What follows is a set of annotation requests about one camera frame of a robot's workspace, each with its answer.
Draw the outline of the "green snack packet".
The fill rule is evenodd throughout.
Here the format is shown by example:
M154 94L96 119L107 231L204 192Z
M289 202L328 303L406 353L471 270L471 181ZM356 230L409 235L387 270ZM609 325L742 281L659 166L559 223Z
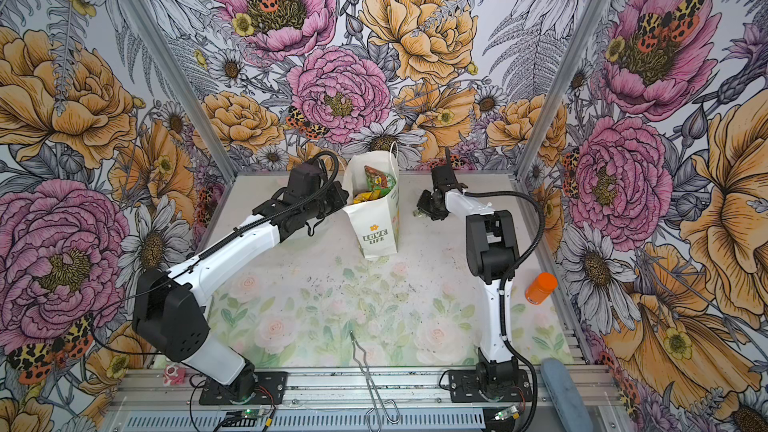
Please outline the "green snack packet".
M367 188L370 192L388 194L396 185L396 179L392 174L380 171L371 166L364 167Z

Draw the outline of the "white paper bag Love Life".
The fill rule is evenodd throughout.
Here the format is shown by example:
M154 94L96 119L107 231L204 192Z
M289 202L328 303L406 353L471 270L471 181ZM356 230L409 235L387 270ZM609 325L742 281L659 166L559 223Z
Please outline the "white paper bag Love Life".
M396 145L389 150L366 152L354 156L348 163L342 188L349 193L344 212L347 214L361 253L366 259L380 258L397 252L399 238L399 166ZM386 197L372 202L353 204L353 198L369 191L364 167L371 166L392 174L395 187Z

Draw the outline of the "yellow snack packet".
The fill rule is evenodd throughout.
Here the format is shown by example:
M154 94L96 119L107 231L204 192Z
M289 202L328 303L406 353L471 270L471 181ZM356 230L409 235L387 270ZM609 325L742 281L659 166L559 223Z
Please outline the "yellow snack packet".
M376 201L383 197L386 197L387 195L388 195L388 191L383 189L376 189L373 191L361 192L353 198L353 204L356 205L356 204L361 204L365 202Z

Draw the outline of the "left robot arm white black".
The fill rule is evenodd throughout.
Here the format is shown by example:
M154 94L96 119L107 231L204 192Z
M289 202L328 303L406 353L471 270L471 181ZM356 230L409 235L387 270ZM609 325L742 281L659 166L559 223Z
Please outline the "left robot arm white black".
M142 274L133 330L168 359L218 383L227 399L250 400L257 389L254 366L211 334L203 306L258 255L305 228L310 220L322 221L341 210L348 198L338 181L293 174L286 187L203 252L166 271Z

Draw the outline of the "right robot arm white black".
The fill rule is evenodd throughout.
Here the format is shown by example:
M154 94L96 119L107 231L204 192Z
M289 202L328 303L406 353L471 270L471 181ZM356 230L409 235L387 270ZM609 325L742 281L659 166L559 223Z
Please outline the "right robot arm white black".
M481 282L477 389L489 399L500 398L514 385L519 372L518 359L505 343L506 329L502 325L502 278L519 256L512 216L458 189L424 190L417 208L432 220L444 220L450 215L464 219L467 265L471 275Z

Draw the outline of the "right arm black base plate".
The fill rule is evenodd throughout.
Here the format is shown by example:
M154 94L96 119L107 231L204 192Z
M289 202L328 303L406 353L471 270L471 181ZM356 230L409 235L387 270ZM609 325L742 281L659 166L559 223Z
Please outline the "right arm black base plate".
M525 370L504 372L492 378L476 369L449 369L440 384L447 388L453 403L530 403L532 382Z

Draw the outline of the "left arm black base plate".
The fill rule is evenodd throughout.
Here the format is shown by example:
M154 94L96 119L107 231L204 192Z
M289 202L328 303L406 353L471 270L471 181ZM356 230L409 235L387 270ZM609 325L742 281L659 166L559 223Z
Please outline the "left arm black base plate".
M207 379L198 403L202 406L281 405L288 377L283 371L257 371L238 377L227 386Z

